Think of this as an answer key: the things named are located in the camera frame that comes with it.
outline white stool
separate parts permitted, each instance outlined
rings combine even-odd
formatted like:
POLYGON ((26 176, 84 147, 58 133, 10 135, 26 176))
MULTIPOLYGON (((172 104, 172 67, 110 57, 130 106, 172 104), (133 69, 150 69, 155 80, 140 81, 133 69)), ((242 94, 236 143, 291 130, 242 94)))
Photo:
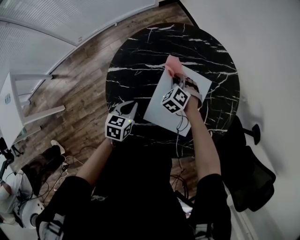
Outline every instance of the white stool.
POLYGON ((9 73, 6 77, 0 92, 0 129, 8 149, 14 144, 17 136, 26 124, 66 109, 62 105, 27 117, 24 116, 15 81, 39 79, 52 79, 52 75, 12 75, 9 73))
POLYGON ((35 229, 36 219, 39 214, 44 210, 44 206, 39 199, 27 201, 20 209, 20 219, 25 228, 35 229))

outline black office chair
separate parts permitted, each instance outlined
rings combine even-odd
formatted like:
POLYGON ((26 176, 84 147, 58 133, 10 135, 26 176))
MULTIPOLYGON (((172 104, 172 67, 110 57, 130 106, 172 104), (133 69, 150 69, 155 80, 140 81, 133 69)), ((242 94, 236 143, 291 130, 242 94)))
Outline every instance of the black office chair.
MULTIPOLYGON (((6 143, 5 143, 4 138, 1 137, 1 138, 0 138, 0 149, 6 150, 7 148, 8 148, 8 147, 7 147, 6 143)), ((11 150, 13 151, 13 153, 14 153, 14 155, 15 155, 16 157, 19 157, 20 154, 22 154, 22 155, 24 154, 24 152, 20 152, 20 151, 15 147, 15 145, 12 145, 12 146, 11 146, 11 150)))
POLYGON ((12 164, 15 160, 14 155, 11 153, 11 150, 8 150, 8 147, 4 141, 4 138, 0 138, 0 154, 5 157, 5 161, 2 163, 2 167, 0 169, 0 182, 3 181, 3 175, 7 167, 12 164))
POLYGON ((249 208, 257 211, 274 194, 275 174, 264 166, 246 146, 244 133, 251 133, 255 144, 260 140, 258 125, 252 131, 243 128, 236 116, 227 133, 216 144, 220 157, 221 173, 238 212, 249 208))

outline shoe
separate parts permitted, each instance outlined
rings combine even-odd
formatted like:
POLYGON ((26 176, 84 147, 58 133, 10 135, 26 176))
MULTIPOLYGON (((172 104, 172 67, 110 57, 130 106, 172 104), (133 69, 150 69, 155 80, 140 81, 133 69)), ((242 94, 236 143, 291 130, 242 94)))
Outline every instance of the shoe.
POLYGON ((51 140, 51 145, 52 146, 59 146, 60 154, 64 154, 66 152, 65 149, 56 140, 51 140))

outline white wall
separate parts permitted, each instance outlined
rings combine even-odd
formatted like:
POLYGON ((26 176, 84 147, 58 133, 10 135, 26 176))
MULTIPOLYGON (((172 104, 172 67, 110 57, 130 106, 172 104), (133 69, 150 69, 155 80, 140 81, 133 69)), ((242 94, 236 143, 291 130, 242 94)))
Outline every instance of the white wall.
MULTIPOLYGON (((300 2, 181 1, 199 27, 230 53, 248 100, 239 109, 243 124, 261 124, 260 146, 252 149, 263 163, 271 163, 277 181, 274 196, 251 218, 274 220, 274 229, 294 240, 300 235, 300 2)), ((266 228, 256 227, 260 233, 266 228)))

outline round table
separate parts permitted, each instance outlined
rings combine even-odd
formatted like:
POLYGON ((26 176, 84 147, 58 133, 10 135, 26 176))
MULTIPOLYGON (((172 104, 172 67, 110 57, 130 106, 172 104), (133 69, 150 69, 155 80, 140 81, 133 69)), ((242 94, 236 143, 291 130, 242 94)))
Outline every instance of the round table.
POLYGON ((109 112, 123 101, 138 102, 131 135, 143 146, 159 145, 171 156, 194 155, 192 133, 177 134, 143 120, 169 55, 212 81, 200 109, 214 142, 230 127, 240 99, 239 77, 227 50, 209 33, 187 24, 162 23, 130 37, 117 51, 108 69, 106 100, 109 112))

